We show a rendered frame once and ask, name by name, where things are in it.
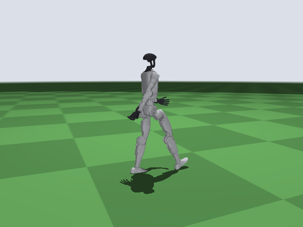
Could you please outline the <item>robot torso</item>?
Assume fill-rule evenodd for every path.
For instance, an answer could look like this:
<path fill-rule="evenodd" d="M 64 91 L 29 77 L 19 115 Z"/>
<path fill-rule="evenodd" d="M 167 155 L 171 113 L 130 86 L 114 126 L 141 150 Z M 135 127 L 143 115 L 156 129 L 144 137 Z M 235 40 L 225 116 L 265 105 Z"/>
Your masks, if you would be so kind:
<path fill-rule="evenodd" d="M 155 72 L 155 71 L 153 71 L 153 69 L 151 69 L 151 71 L 148 71 L 148 72 L 143 71 L 143 73 L 142 73 L 143 95 L 145 94 L 147 86 L 150 82 L 152 72 Z M 157 73 L 157 72 L 155 72 L 155 73 Z M 143 114 L 146 116 L 152 116 L 152 110 L 157 109 L 157 106 L 154 105 L 155 100 L 152 100 L 152 98 L 157 98 L 158 82 L 159 82 L 159 80 L 157 80 L 154 88 L 152 88 L 153 95 L 151 97 L 149 97 L 149 100 L 147 101 L 145 107 L 143 108 Z"/>

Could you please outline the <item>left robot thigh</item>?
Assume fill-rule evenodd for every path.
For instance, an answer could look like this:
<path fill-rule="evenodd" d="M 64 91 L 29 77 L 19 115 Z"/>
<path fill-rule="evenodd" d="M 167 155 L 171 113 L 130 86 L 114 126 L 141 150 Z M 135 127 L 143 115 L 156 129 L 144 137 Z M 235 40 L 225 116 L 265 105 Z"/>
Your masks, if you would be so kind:
<path fill-rule="evenodd" d="M 136 140 L 137 144 L 143 145 L 149 135 L 150 132 L 150 126 L 151 126 L 151 119 L 150 116 L 146 116 L 143 114 L 143 110 L 139 113 L 139 117 L 143 118 L 141 122 L 141 132 L 142 136 L 139 136 Z"/>

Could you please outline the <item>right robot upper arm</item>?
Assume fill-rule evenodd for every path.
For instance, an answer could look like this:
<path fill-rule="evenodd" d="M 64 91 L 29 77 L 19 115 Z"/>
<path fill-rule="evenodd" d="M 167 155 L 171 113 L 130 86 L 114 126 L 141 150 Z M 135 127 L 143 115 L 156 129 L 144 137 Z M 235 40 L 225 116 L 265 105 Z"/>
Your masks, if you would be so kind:
<path fill-rule="evenodd" d="M 152 88 L 154 88 L 154 86 L 155 86 L 155 84 L 156 84 L 156 82 L 157 82 L 157 80 L 159 79 L 159 74 L 157 74 L 157 73 L 155 73 L 155 72 L 152 72 L 152 74 L 151 74 L 151 79 L 150 79 L 150 82 L 149 82 L 149 84 L 148 84 L 148 86 L 147 86 L 147 89 L 146 89 L 146 92 L 147 91 L 151 91 L 152 92 Z M 146 93 L 145 92 L 145 93 Z M 153 92 L 152 92 L 152 95 L 153 95 Z M 151 95 L 151 96 L 152 96 Z M 150 96 L 150 97 L 151 97 Z"/>

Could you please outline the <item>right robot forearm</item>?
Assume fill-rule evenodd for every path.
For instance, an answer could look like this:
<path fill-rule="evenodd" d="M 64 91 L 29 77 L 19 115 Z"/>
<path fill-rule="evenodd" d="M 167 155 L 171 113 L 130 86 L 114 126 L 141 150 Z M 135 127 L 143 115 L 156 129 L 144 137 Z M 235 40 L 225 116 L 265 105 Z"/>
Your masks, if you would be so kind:
<path fill-rule="evenodd" d="M 143 98 L 141 100 L 141 102 L 139 103 L 139 109 L 138 111 L 142 111 L 143 108 L 145 107 L 145 104 L 147 103 L 147 101 L 149 100 L 149 97 L 152 95 L 152 92 L 151 91 L 147 91 L 144 95 L 143 95 Z"/>

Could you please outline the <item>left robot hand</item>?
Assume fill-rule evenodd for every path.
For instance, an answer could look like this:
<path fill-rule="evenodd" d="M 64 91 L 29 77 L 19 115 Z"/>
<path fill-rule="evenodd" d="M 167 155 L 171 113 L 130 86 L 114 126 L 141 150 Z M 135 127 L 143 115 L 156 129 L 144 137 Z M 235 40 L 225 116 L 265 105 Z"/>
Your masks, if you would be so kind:
<path fill-rule="evenodd" d="M 157 102 L 154 102 L 154 103 L 159 103 L 161 105 L 168 105 L 169 101 L 167 101 L 167 100 L 169 100 L 169 99 L 164 99 L 164 98 L 166 98 L 166 97 L 163 97 L 163 98 L 160 98 L 160 99 L 157 98 Z"/>

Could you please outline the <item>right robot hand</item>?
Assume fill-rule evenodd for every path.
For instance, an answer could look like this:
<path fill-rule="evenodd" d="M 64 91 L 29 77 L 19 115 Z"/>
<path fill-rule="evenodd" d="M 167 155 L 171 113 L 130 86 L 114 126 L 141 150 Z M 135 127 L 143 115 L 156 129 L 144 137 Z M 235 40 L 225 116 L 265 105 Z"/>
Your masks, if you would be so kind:
<path fill-rule="evenodd" d="M 130 116 L 128 116 L 128 118 L 130 119 L 130 120 L 135 120 L 135 119 L 138 119 L 138 117 L 139 117 L 139 113 L 140 113 L 140 111 L 138 111 L 138 109 L 139 109 L 139 106 L 136 108 L 136 111 L 135 112 L 133 112 Z"/>

